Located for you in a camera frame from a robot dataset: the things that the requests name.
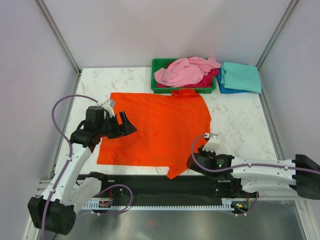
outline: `green plastic bin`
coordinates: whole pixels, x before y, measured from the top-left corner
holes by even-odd
[[[198,94],[210,94],[213,90],[216,89],[216,77],[214,76],[212,79],[211,87],[157,87],[157,82],[155,80],[155,72],[160,68],[166,68],[168,64],[172,61],[175,61],[179,58],[154,58],[152,60],[152,68],[151,68],[151,89],[155,94],[170,94],[171,90],[178,89],[194,89]]]

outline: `teal folded cloth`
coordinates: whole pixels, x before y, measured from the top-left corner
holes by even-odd
[[[261,93],[261,81],[256,66],[225,61],[221,67],[221,84],[227,89]]]

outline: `magenta cloth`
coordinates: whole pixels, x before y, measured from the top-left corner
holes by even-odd
[[[215,58],[208,60],[194,56],[180,58],[171,63],[167,69],[161,68],[154,73],[155,81],[168,87],[183,87],[201,82],[211,69],[218,69],[221,64]]]
[[[211,69],[211,71],[203,77],[203,79],[197,84],[188,84],[182,86],[183,88],[211,88],[212,81],[214,76],[219,75],[219,68]],[[157,83],[157,88],[170,88],[169,86],[162,85],[161,83]]]

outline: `gray floor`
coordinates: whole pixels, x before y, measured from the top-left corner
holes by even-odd
[[[87,215],[57,240],[305,240],[294,202],[258,202],[248,216],[217,211]]]

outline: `blue folded cloth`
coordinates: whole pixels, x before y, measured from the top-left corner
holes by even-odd
[[[261,81],[256,66],[225,61],[221,67],[221,85],[227,89],[261,93]]]
[[[225,86],[223,86],[221,84],[221,68],[219,68],[219,75],[216,77],[217,81],[218,81],[218,86],[220,89],[220,93],[221,94],[238,94],[238,93],[248,93],[249,91],[246,90],[237,90],[237,89],[229,89],[229,88],[225,88]]]

